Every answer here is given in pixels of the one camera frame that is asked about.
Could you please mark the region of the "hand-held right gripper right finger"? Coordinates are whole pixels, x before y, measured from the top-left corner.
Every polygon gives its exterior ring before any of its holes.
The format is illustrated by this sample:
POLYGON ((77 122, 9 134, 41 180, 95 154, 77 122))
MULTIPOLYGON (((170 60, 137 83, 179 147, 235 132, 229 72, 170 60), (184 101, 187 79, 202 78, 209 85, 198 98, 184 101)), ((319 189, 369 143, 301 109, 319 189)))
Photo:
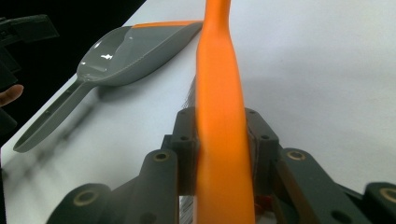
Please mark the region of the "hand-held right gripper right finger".
POLYGON ((253 189, 255 195, 271 193, 271 162, 276 159, 279 140, 263 117, 253 109, 246 109, 253 189))

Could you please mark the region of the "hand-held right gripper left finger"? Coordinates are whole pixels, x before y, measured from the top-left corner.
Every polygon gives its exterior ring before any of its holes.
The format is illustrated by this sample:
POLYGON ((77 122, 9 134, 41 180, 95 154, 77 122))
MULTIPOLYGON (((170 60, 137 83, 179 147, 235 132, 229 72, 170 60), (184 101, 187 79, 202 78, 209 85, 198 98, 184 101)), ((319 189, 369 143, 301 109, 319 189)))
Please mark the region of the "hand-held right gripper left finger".
POLYGON ((184 108, 177 113, 173 132, 164 136, 162 148, 177 154, 178 195, 193 195, 199 150, 194 107, 184 108))

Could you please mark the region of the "orange spatula handle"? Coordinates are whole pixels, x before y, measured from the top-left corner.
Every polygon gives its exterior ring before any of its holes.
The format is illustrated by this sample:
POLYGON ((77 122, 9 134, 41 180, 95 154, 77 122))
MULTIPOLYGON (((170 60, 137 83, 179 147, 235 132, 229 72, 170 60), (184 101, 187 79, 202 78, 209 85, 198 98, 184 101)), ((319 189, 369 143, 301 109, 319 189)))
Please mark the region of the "orange spatula handle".
POLYGON ((194 224, 255 224, 248 126, 229 29, 231 0, 205 0, 196 53, 194 224))

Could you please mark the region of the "grey dustpan with orange edge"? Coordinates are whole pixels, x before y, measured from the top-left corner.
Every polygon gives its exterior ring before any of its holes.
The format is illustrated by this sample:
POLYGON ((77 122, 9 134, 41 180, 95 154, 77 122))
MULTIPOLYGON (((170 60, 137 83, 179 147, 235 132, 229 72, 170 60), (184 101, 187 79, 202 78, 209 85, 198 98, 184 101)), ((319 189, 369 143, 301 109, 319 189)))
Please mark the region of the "grey dustpan with orange edge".
POLYGON ((24 153, 47 138, 95 87, 118 87, 148 76, 200 32, 200 21, 141 23, 117 28, 87 51, 77 79, 32 123, 13 149, 24 153))

